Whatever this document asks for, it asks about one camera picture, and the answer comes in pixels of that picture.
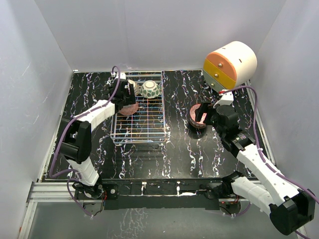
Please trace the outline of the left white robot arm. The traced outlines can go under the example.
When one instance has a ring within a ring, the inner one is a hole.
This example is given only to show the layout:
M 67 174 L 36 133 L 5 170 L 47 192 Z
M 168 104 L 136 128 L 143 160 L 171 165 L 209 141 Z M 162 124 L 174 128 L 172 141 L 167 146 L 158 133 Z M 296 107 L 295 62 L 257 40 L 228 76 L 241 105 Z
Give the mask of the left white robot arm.
M 92 132 L 106 119 L 115 115 L 123 107 L 136 103 L 134 85 L 121 73 L 114 77 L 107 90 L 107 97 L 73 119 L 62 119 L 64 127 L 58 153 L 76 170 L 78 181 L 73 184 L 77 191 L 99 198 L 103 193 L 102 180 L 90 159 Z

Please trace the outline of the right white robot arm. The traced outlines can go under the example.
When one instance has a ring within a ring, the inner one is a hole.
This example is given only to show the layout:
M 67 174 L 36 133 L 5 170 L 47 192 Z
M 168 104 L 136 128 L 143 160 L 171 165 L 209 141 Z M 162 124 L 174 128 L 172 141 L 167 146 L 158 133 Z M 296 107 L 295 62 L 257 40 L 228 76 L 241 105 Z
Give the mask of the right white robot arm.
M 238 114 L 232 106 L 198 104 L 194 121 L 213 126 L 224 148 L 247 166 L 261 183 L 258 186 L 235 171 L 222 179 L 225 196 L 246 198 L 266 213 L 275 228 L 286 236 L 314 219 L 315 199 L 305 189 L 282 178 L 280 171 L 257 147 L 255 139 L 240 128 Z

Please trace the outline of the pink patterned bowl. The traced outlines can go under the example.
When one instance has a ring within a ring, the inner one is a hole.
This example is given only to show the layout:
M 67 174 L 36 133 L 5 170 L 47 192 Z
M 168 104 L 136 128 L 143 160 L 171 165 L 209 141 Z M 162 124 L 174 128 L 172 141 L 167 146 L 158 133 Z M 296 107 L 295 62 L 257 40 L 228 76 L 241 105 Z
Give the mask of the pink patterned bowl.
M 134 114 L 139 108 L 138 102 L 132 105 L 124 106 L 121 110 L 119 110 L 119 113 L 124 116 L 130 116 Z

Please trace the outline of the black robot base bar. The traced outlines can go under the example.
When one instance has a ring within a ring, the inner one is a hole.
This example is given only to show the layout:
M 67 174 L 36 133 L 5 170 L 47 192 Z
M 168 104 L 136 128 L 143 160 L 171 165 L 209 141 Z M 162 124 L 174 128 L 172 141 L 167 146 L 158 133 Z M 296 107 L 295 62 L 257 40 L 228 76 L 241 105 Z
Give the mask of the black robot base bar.
M 220 179 L 102 180 L 89 187 L 73 183 L 75 198 L 102 210 L 201 208 L 225 214 L 244 210 L 247 202 L 222 190 Z

